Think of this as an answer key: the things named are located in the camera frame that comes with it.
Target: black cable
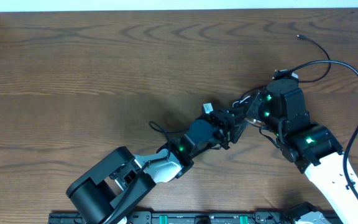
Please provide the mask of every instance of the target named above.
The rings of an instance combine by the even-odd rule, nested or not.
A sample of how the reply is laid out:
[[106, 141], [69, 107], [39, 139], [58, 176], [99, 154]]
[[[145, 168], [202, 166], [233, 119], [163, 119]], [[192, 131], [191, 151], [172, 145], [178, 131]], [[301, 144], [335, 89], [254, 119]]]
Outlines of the black cable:
[[[314, 40], [309, 39], [309, 38], [307, 38], [307, 37], [305, 37], [305, 36], [303, 36], [303, 35], [297, 35], [297, 37], [298, 37], [299, 39], [301, 39], [301, 40], [307, 40], [307, 41], [309, 41], [309, 42], [315, 44], [317, 47], [319, 47], [319, 48], [324, 52], [324, 54], [326, 54], [328, 60], [331, 59], [331, 58], [329, 57], [327, 51], [325, 51], [325, 50], [323, 49], [323, 47], [320, 46], [319, 44], [317, 44]], [[328, 72], [329, 72], [330, 69], [331, 69], [331, 63], [328, 64], [328, 68], [327, 68], [326, 72], [325, 72], [324, 75], [322, 75], [321, 77], [319, 77], [319, 78], [317, 78], [317, 79], [314, 79], [314, 80], [306, 80], [306, 81], [301, 81], [301, 80], [300, 80], [299, 82], [300, 82], [300, 83], [312, 83], [312, 82], [317, 82], [318, 80], [324, 78], [324, 77], [328, 74]]]
[[251, 123], [250, 121], [247, 121], [247, 120], [245, 120], [245, 121], [246, 121], [246, 123], [252, 125], [252, 126], [255, 127], [255, 128], [260, 128], [260, 126], [255, 125], [254, 123]]
[[280, 118], [280, 120], [278, 121], [278, 138], [280, 139], [280, 142], [284, 143], [284, 138], [283, 138], [283, 122], [286, 121], [287, 119], [282, 117]]
[[[318, 48], [320, 48], [320, 49], [324, 52], [324, 54], [327, 56], [327, 59], [328, 59], [328, 60], [331, 59], [331, 58], [329, 57], [327, 51], [325, 51], [325, 49], [324, 49], [322, 46], [320, 46], [319, 44], [317, 44], [317, 42], [315, 42], [314, 40], [312, 40], [312, 39], [310, 39], [310, 38], [307, 38], [306, 36], [303, 36], [303, 35], [297, 35], [297, 37], [298, 37], [299, 39], [301, 39], [301, 40], [307, 40], [307, 41], [309, 41], [309, 42], [315, 44]], [[301, 81], [301, 80], [300, 80], [299, 82], [300, 82], [300, 83], [312, 83], [312, 82], [317, 82], [318, 80], [324, 78], [324, 77], [328, 74], [328, 72], [330, 71], [330, 69], [331, 69], [331, 63], [328, 64], [328, 68], [327, 68], [326, 72], [325, 72], [324, 75], [322, 75], [321, 77], [319, 77], [319, 78], [317, 78], [317, 79], [314, 79], [314, 80], [306, 80], [306, 81]], [[251, 90], [246, 91], [246, 92], [243, 93], [243, 94], [241, 95], [241, 97], [238, 99], [238, 102], [240, 102], [241, 100], [243, 100], [243, 98], [244, 98], [244, 96], [245, 96], [246, 94], [248, 94], [248, 93], [250, 93], [250, 92], [252, 92], [252, 91], [254, 91], [254, 90], [258, 90], [258, 89], [265, 88], [265, 87], [266, 87], [266, 85], [262, 85], [262, 86], [258, 86], [258, 87], [256, 87], [256, 88], [253, 88], [253, 89], [251, 89]]]
[[[285, 71], [284, 73], [288, 72], [288, 74], [291, 74], [292, 72], [294, 72], [294, 71], [296, 71], [298, 69], [307, 67], [309, 65], [314, 65], [314, 64], [317, 64], [317, 63], [336, 63], [338, 65], [345, 66], [345, 67], [349, 68], [350, 70], [352, 70], [358, 77], [358, 71], [354, 67], [352, 67], [351, 65], [349, 65], [347, 63], [340, 62], [340, 61], [337, 61], [337, 60], [316, 60], [316, 61], [308, 62], [308, 63], [305, 63], [303, 65], [297, 66], [296, 68], [293, 68], [291, 70]], [[351, 147], [352, 147], [352, 144], [353, 144], [353, 142], [354, 142], [354, 140], [355, 140], [355, 138], [357, 136], [357, 133], [358, 133], [358, 125], [357, 125], [356, 129], [354, 130], [354, 132], [353, 132], [353, 134], [352, 134], [352, 136], [351, 136], [351, 138], [349, 140], [349, 143], [347, 143], [347, 146], [346, 146], [346, 151], [345, 151], [344, 156], [343, 156], [343, 171], [344, 171], [344, 175], [345, 175], [345, 178], [346, 178], [348, 186], [350, 187], [350, 189], [352, 190], [354, 196], [358, 200], [357, 190], [354, 188], [354, 186], [352, 184], [352, 180], [349, 177], [349, 173], [347, 171], [347, 160], [349, 158], [349, 153], [351, 151]]]
[[74, 222], [75, 224], [82, 224], [82, 223], [83, 223], [82, 217], [78, 218], [79, 216], [80, 216], [80, 214], [78, 213], [78, 214], [76, 214], [75, 217], [73, 218], [73, 222]]
[[262, 125], [261, 127], [259, 127], [259, 133], [263, 136], [265, 136], [277, 149], [280, 148], [280, 146], [277, 145], [277, 143], [274, 141], [274, 139], [272, 139], [270, 136], [267, 136], [265, 134], [262, 133], [262, 130], [269, 130], [269, 128], [266, 125]]
[[248, 93], [250, 93], [250, 92], [252, 92], [252, 91], [254, 91], [254, 90], [258, 90], [258, 89], [265, 88], [265, 87], [266, 87], [266, 85], [262, 85], [262, 86], [258, 86], [258, 87], [256, 87], [256, 88], [253, 88], [253, 89], [251, 89], [251, 90], [246, 91], [245, 93], [243, 93], [243, 94], [241, 95], [241, 97], [237, 100], [238, 102], [236, 102], [236, 103], [238, 104], [241, 100], [243, 100], [243, 98], [244, 98], [244, 96], [245, 96], [246, 94], [248, 94]]
[[[154, 121], [149, 121], [149, 126], [150, 126], [151, 129], [153, 129], [153, 130], [156, 131], [156, 132], [163, 133], [163, 131], [158, 130], [157, 128], [153, 127], [154, 124], [155, 124]], [[189, 129], [186, 128], [186, 129], [182, 129], [182, 130], [178, 130], [178, 131], [165, 131], [165, 132], [166, 132], [167, 134], [177, 134], [177, 133], [185, 132], [185, 131], [187, 131], [187, 130], [189, 130]]]
[[149, 161], [145, 162], [145, 164], [142, 166], [142, 168], [140, 168], [140, 170], [137, 172], [135, 178], [129, 184], [128, 188], [126, 189], [126, 191], [125, 191], [124, 195], [122, 196], [121, 200], [118, 202], [118, 204], [115, 207], [114, 211], [112, 211], [112, 213], [101, 224], [109, 223], [111, 221], [110, 219], [112, 219], [116, 215], [117, 211], [122, 207], [122, 204], [124, 203], [124, 201], [128, 198], [129, 192], [131, 192], [132, 189], [134, 188], [136, 181], [140, 177], [139, 174], [141, 174], [144, 171], [144, 169], [146, 169], [146, 167], [148, 167], [149, 165], [153, 164], [154, 162], [167, 160], [171, 156], [171, 144], [170, 144], [170, 138], [169, 138], [168, 132], [163, 127], [161, 127], [161, 125], [157, 124], [155, 121], [149, 121], [149, 126], [155, 131], [158, 131], [160, 133], [164, 133], [165, 138], [167, 139], [168, 154], [163, 158], [152, 159], [152, 160], [149, 160]]

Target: green led light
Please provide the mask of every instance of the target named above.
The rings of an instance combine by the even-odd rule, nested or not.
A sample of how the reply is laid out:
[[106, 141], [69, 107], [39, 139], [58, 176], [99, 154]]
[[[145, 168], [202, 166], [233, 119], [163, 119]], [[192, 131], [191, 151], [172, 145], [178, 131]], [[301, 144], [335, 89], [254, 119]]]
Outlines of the green led light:
[[308, 138], [306, 139], [306, 142], [307, 142], [308, 144], [310, 144], [310, 143], [314, 142], [314, 140], [311, 139], [310, 137], [308, 137]]

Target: white wall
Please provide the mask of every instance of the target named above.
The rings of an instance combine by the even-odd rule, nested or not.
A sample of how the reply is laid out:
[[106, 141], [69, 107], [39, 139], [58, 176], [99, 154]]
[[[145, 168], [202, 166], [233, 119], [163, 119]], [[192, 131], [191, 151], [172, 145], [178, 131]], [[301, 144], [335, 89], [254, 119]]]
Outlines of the white wall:
[[0, 0], [0, 12], [358, 7], [358, 0]]

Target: wooden table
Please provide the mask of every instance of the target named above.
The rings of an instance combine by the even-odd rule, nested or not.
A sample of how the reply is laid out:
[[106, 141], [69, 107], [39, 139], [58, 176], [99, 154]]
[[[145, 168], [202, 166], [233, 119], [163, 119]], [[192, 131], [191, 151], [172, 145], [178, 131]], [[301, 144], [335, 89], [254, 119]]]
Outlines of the wooden table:
[[[227, 106], [275, 69], [323, 53], [358, 68], [358, 9], [0, 13], [0, 223], [46, 223], [74, 210], [67, 187], [113, 149], [151, 154], [201, 105]], [[316, 78], [326, 65], [299, 71]], [[358, 79], [333, 65], [301, 85], [313, 121], [346, 146], [358, 122]], [[358, 175], [358, 138], [351, 152]], [[139, 204], [158, 210], [330, 205], [255, 128], [195, 159]]]

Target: robotic arm link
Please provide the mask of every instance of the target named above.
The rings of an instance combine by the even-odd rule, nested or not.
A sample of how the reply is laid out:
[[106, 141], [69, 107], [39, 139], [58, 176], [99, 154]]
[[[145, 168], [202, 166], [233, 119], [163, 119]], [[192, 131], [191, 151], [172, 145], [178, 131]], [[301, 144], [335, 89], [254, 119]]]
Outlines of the robotic arm link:
[[[268, 138], [320, 189], [343, 223], [358, 223], [358, 194], [353, 191], [358, 193], [358, 178], [347, 156], [347, 170], [342, 169], [346, 154], [329, 129], [310, 121], [298, 77], [293, 73], [299, 68], [302, 66], [276, 71], [272, 83], [235, 102], [233, 108], [214, 110], [210, 103], [204, 104], [202, 115], [182, 137], [170, 139], [162, 131], [167, 143], [156, 154], [138, 156], [125, 146], [117, 148], [72, 183], [67, 196], [87, 223], [125, 223], [126, 215], [157, 183], [180, 178], [193, 166], [193, 158], [208, 149], [229, 149], [252, 123], [261, 124], [260, 131], [277, 136], [275, 141]], [[104, 181], [106, 177], [122, 189], [119, 195]], [[294, 223], [306, 223], [300, 217]]]

